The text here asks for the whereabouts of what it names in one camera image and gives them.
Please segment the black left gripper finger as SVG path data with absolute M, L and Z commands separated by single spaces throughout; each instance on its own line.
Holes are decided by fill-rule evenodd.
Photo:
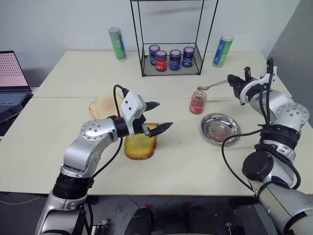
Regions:
M 173 125 L 172 122 L 166 122 L 166 123 L 157 125 L 156 128 L 149 130 L 149 137 L 154 137 L 154 136 L 162 134 L 167 129 L 169 129 L 172 125 Z
M 146 112 L 160 105 L 160 103 L 154 102 L 154 101 L 146 102 L 145 104 L 146 104 L 146 109 L 145 109 Z

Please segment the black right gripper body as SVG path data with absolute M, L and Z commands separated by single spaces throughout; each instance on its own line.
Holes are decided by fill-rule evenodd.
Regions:
M 240 98 L 240 94 L 245 86 L 246 86 L 245 83 L 237 84 L 233 86 L 233 91 L 234 91 L 234 95 L 236 98 Z

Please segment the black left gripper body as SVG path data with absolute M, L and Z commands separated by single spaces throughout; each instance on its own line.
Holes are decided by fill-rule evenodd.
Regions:
M 133 130 L 134 134 L 145 134 L 146 136 L 150 135 L 150 130 L 145 124 L 146 118 L 142 115 L 140 118 L 135 118 L 133 121 Z

